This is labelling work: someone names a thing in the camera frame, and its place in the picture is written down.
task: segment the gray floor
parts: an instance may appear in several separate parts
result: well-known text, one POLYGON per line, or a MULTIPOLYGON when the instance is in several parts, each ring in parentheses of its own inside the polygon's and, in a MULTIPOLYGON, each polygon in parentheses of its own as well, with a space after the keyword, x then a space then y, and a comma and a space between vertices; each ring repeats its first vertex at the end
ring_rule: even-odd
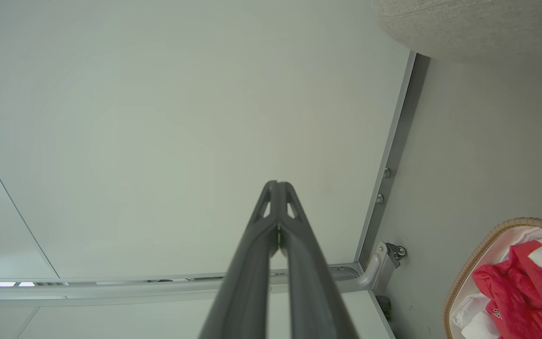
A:
POLYGON ((542 218, 542 77, 432 60, 377 237, 409 254, 386 291, 398 339, 445 337, 453 279, 516 217, 542 218))

